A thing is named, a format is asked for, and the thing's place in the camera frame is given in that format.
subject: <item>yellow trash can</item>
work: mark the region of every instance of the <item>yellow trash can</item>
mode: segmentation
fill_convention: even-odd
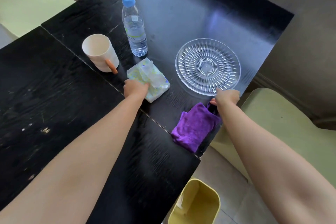
[[[199,179],[190,179],[184,187],[168,224],[213,224],[221,201],[217,192]]]

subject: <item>plastic bottle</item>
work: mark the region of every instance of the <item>plastic bottle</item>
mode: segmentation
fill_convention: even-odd
[[[142,57],[148,51],[144,19],[139,15],[135,0],[122,1],[124,4],[122,19],[129,45],[135,56]]]

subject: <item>chair seat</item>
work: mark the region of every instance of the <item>chair seat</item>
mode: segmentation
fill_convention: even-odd
[[[0,23],[20,37],[73,3],[73,0],[0,0]]]
[[[241,109],[304,157],[336,187],[336,131],[317,128],[292,103],[270,89],[254,90]],[[224,127],[211,146],[251,181]]]

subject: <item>radial pattern on plate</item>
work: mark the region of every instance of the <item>radial pattern on plate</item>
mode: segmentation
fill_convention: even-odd
[[[240,63],[225,44],[200,38],[186,43],[175,60],[177,74],[191,90],[213,96],[216,88],[233,89],[240,78]]]

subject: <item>finger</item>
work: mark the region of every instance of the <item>finger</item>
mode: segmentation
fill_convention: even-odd
[[[217,106],[217,102],[216,101],[210,101],[210,103],[212,104],[212,105],[215,105],[215,106]]]

